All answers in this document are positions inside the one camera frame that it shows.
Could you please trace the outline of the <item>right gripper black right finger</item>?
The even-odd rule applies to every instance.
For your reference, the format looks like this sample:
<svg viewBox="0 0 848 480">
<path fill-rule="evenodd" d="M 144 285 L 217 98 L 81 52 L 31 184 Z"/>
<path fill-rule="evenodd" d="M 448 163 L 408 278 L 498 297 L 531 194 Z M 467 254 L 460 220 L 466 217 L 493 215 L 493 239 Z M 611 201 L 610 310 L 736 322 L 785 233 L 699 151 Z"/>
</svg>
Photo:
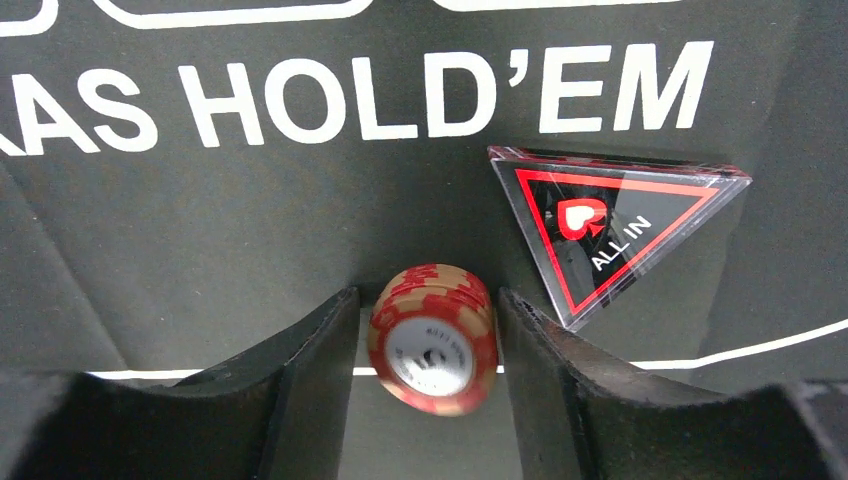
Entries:
<svg viewBox="0 0 848 480">
<path fill-rule="evenodd" d="M 504 288 L 501 338 L 527 479 L 843 479 L 847 385 L 725 395 L 652 374 Z"/>
</svg>

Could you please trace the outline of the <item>small red chip stack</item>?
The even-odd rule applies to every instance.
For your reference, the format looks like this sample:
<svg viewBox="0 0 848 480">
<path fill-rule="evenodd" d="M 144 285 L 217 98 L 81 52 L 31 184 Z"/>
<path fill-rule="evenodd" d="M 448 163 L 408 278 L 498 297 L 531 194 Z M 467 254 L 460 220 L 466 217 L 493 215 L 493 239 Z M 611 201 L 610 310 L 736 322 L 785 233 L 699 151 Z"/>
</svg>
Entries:
<svg viewBox="0 0 848 480">
<path fill-rule="evenodd" d="M 499 365 L 488 289 L 452 265 L 405 269 L 374 304 L 367 349 L 380 384 L 398 400 L 432 415 L 467 415 L 488 398 Z"/>
</svg>

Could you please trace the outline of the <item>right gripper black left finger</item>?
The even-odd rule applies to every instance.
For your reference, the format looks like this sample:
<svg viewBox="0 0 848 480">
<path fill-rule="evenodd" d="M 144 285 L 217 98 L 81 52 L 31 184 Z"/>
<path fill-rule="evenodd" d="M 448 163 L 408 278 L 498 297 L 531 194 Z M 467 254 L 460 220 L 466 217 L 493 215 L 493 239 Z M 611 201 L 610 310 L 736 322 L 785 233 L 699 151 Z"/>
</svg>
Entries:
<svg viewBox="0 0 848 480">
<path fill-rule="evenodd" d="M 1 373 L 5 479 L 333 479 L 360 325 L 348 287 L 170 387 Z"/>
</svg>

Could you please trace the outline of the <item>triangular all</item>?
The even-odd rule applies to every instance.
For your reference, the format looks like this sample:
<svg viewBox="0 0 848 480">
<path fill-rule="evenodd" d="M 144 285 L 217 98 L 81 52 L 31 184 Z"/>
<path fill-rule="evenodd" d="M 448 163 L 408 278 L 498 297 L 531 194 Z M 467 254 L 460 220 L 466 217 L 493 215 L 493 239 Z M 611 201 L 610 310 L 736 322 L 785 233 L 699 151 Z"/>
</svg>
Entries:
<svg viewBox="0 0 848 480">
<path fill-rule="evenodd" d="M 752 182 L 733 165 L 491 146 L 563 328 L 577 331 Z"/>
</svg>

